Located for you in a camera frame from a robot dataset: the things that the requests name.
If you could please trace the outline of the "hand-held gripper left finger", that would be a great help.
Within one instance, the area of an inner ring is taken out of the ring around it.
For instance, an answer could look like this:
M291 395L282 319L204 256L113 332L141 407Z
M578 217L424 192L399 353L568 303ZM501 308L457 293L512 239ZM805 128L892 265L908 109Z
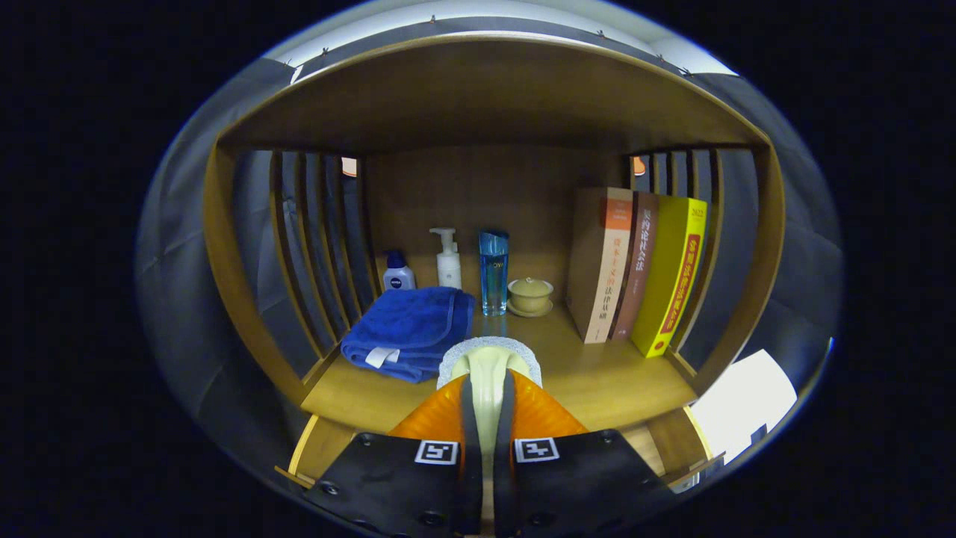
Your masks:
M386 433L358 433L308 504L372 537L464 537L482 521L482 452L471 379L460 376Z

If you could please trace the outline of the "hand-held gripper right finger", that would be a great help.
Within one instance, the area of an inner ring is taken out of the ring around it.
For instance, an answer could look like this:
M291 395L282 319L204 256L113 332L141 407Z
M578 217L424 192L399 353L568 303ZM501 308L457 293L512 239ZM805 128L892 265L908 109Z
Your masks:
M615 429L585 428L508 370L493 452L498 537L619 537L677 496Z

